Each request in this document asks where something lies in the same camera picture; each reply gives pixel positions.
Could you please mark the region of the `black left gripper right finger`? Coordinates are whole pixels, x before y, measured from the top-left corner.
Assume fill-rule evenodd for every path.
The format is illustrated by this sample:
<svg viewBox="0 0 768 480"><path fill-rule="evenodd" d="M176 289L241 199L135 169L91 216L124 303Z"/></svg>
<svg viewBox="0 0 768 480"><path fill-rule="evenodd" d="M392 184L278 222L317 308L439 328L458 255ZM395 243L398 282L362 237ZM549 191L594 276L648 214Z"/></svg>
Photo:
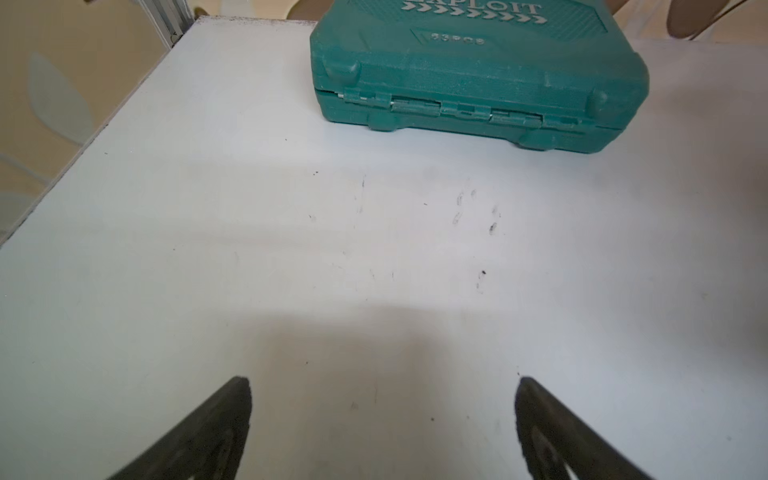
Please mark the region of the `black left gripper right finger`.
<svg viewBox="0 0 768 480"><path fill-rule="evenodd" d="M518 440L532 478L649 477L534 378L520 378L514 407Z"/></svg>

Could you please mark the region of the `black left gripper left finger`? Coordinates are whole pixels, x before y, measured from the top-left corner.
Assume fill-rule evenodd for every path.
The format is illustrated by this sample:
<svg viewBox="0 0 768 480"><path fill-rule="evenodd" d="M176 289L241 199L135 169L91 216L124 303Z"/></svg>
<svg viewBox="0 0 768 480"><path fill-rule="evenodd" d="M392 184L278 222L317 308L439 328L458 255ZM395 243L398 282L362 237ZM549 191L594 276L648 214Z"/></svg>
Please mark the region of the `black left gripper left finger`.
<svg viewBox="0 0 768 480"><path fill-rule="evenodd" d="M233 479L250 428L249 380L235 376L114 479Z"/></svg>

